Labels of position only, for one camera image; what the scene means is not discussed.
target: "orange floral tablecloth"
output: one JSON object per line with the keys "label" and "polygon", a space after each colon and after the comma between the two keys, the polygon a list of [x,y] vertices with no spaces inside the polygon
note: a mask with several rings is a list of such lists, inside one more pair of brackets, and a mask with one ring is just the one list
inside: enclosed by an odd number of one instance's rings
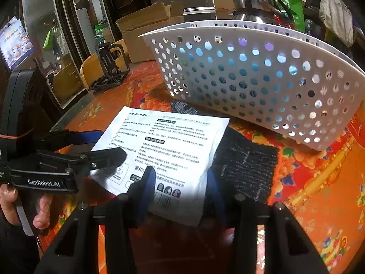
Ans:
{"label": "orange floral tablecloth", "polygon": [[[104,131],[123,106],[170,111],[172,100],[156,62],[141,63],[131,70],[121,86],[97,95],[67,129]],[[321,152],[238,118],[231,117],[229,123],[253,142],[279,148],[268,202],[282,201],[291,209],[333,274],[344,271],[365,238],[364,120],[365,112],[359,108],[336,141]],[[90,202],[100,203],[112,197],[95,183],[89,184]],[[52,228],[40,237],[43,248],[49,245],[75,208],[73,197],[62,203]],[[197,229],[148,216],[140,228],[130,230],[138,273],[197,273],[200,270],[224,273],[232,233],[210,221],[203,222]],[[263,273],[265,265],[264,238],[265,232],[260,229],[259,273]],[[106,273],[103,228],[99,245],[99,271]]]}

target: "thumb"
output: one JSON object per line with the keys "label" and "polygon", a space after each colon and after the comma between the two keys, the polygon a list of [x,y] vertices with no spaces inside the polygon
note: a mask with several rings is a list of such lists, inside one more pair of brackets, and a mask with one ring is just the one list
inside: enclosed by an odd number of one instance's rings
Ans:
{"label": "thumb", "polygon": [[3,184],[0,187],[0,205],[5,218],[12,225],[19,225],[19,218],[16,209],[13,205],[18,197],[18,190],[8,184]]}

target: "human hand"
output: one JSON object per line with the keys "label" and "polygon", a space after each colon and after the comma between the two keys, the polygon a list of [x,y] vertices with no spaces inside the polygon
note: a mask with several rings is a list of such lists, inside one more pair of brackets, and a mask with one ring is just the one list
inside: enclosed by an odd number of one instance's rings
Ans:
{"label": "human hand", "polygon": [[[13,205],[18,197],[18,190],[8,184],[0,187],[0,204],[5,218],[12,225],[19,225],[19,217]],[[49,226],[49,216],[51,212],[52,195],[44,194],[39,200],[40,212],[33,219],[33,225],[37,229],[45,229]]]}

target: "white plastic basket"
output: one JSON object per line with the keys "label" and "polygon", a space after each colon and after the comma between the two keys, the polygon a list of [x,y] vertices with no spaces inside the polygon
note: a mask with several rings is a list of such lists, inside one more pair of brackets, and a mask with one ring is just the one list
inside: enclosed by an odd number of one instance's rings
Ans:
{"label": "white plastic basket", "polygon": [[326,149],[356,112],[365,73],[316,38],[248,21],[182,23],[143,36],[172,97]]}

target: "chair backrest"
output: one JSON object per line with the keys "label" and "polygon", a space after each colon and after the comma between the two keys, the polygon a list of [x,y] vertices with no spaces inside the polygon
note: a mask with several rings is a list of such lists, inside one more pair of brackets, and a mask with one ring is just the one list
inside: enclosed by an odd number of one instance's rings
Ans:
{"label": "chair backrest", "polygon": [[[127,47],[124,43],[124,40],[119,40],[116,42],[123,46],[125,58],[128,63],[130,63],[129,54],[127,52]],[[118,48],[112,48],[111,51],[119,50]],[[123,60],[123,57],[120,56],[115,60],[116,65],[119,67],[121,71],[126,71],[127,66]],[[83,86],[89,90],[89,86],[92,84],[94,80],[99,79],[99,77],[103,76],[102,66],[99,62],[99,59],[96,54],[92,54],[89,56],[82,64],[80,69],[81,80],[83,81]]]}
{"label": "chair backrest", "polygon": [[58,72],[54,76],[52,84],[52,90],[59,101],[69,99],[83,87],[73,63]]}

